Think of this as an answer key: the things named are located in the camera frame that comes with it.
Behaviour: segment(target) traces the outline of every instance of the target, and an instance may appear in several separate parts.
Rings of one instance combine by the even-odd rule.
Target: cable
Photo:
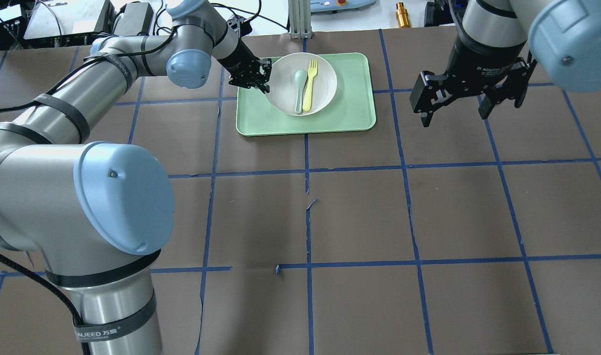
[[[246,20],[246,22],[251,22],[252,20],[254,20],[257,16],[261,15],[261,8],[262,8],[262,0],[259,0],[259,8],[257,9],[257,12],[249,19]]]
[[[167,32],[168,34],[171,33],[171,29],[169,27],[158,27],[158,30],[156,31],[156,36],[160,35],[160,30],[163,30],[165,32]]]
[[[11,27],[9,26],[8,23],[6,23],[1,17],[0,17],[0,24],[7,30],[7,32],[10,34],[10,36],[13,37],[13,40],[16,41],[14,44],[18,44],[20,47],[22,47],[22,45],[20,44],[19,40],[18,40],[18,36],[16,36]]]
[[[117,57],[135,57],[135,56],[146,56],[147,54],[156,53],[160,49],[163,49],[163,47],[165,47],[166,45],[168,45],[169,42],[171,42],[172,38],[174,38],[174,36],[176,35],[176,30],[177,30],[178,27],[179,26],[173,27],[171,29],[171,33],[169,34],[169,36],[167,37],[167,39],[165,39],[165,42],[161,43],[158,47],[156,47],[154,49],[144,50],[143,52],[118,53],[118,54],[115,54],[115,55]]]
[[[23,267],[22,265],[19,265],[15,261],[10,260],[2,254],[0,254],[0,263],[3,263],[4,265],[7,265],[13,270],[16,270],[17,272],[25,275],[29,279],[35,281],[36,283],[42,285],[47,290],[52,292],[55,296],[57,296],[57,298],[59,298],[60,301],[62,301],[62,303],[64,303],[64,305],[66,305],[68,311],[70,311],[70,313],[73,315],[73,324],[75,324],[75,326],[83,325],[83,320],[81,319],[77,308],[75,308],[75,305],[73,305],[70,299],[68,299],[68,297],[66,297],[66,295],[63,292],[61,292],[60,290],[58,290],[58,288],[53,286],[53,284],[42,279],[39,275],[35,274],[35,272],[30,271],[29,269]],[[83,355],[90,355],[90,348],[88,343],[82,343],[81,350],[83,351]]]
[[[151,34],[156,34],[156,27],[158,27],[158,19],[165,10],[165,0],[160,0],[160,7],[156,10],[156,16],[154,17],[153,27],[151,28]]]
[[[55,14],[55,11],[53,11],[53,9],[50,8],[50,6],[46,5],[46,3],[43,0],[35,0],[35,4],[34,4],[34,9],[35,9],[35,5],[37,5],[37,3],[42,4],[43,6],[46,6],[46,9],[48,9],[48,11],[50,11],[50,13],[53,14],[53,17],[55,18],[55,22],[57,22],[57,29],[59,30],[59,42],[63,43],[64,42],[64,34],[62,33],[62,27],[61,25],[59,25],[59,18],[57,18],[57,15]]]
[[[213,5],[213,7],[221,7],[221,8],[227,9],[230,12],[232,12],[233,14],[235,14],[235,12],[233,10],[235,10],[235,11],[241,11],[242,13],[247,13],[247,14],[255,14],[255,13],[250,12],[250,11],[238,9],[237,7],[226,6],[226,5],[220,4],[218,2],[212,2],[211,5]],[[285,26],[281,25],[280,23],[276,22],[275,20],[272,20],[271,18],[267,18],[266,16],[263,16],[262,14],[260,14],[259,17],[263,18],[263,20],[267,20],[267,21],[269,21],[271,23],[274,23],[275,25],[278,25],[278,26],[282,27],[283,29],[285,29],[287,31],[289,31],[289,29],[290,29],[289,27],[285,27]]]

